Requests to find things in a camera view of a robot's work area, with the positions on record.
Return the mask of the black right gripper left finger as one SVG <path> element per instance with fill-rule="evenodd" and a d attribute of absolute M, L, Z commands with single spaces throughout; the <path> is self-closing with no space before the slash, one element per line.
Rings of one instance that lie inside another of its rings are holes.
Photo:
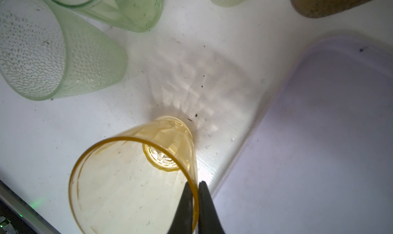
<path fill-rule="evenodd" d="M 189 183 L 186 182 L 168 234 L 192 234 L 192 222 L 193 195 Z"/>

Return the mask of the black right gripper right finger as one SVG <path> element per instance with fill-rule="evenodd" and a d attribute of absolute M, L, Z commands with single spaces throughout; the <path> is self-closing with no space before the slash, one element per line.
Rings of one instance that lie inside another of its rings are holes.
<path fill-rule="evenodd" d="M 207 183 L 199 183 L 199 234 L 224 234 Z"/>

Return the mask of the amber textured glass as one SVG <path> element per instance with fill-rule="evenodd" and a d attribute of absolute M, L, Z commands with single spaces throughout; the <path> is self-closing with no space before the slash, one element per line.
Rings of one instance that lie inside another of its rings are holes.
<path fill-rule="evenodd" d="M 162 116 L 89 147 L 75 163 L 69 203 L 84 234 L 165 234 L 190 187 L 186 233 L 199 217 L 198 170 L 188 126 Z"/>

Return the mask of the lilac plastic tray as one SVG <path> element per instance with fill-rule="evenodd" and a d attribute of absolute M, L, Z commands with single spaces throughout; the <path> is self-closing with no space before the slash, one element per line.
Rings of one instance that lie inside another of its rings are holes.
<path fill-rule="evenodd" d="M 309 49 L 215 206 L 228 234 L 392 233 L 392 54 L 349 37 Z"/>

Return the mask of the light green textured glass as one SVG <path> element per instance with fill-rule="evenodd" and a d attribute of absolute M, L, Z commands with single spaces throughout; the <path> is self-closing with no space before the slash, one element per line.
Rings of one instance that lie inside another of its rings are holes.
<path fill-rule="evenodd" d="M 125 75 L 125 51 L 50 0 L 1 0 L 1 75 L 40 101 L 99 91 Z"/>

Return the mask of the light green short glass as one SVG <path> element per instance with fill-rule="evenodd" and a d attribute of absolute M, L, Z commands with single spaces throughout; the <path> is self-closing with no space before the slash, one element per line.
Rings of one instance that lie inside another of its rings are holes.
<path fill-rule="evenodd" d="M 124 30 L 142 33 L 159 21 L 163 0 L 52 0 L 76 13 Z"/>

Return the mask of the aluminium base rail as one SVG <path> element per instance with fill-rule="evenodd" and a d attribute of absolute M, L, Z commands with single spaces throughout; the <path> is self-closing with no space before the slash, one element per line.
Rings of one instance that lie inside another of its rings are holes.
<path fill-rule="evenodd" d="M 60 234 L 4 182 L 1 182 L 1 233 Z"/>

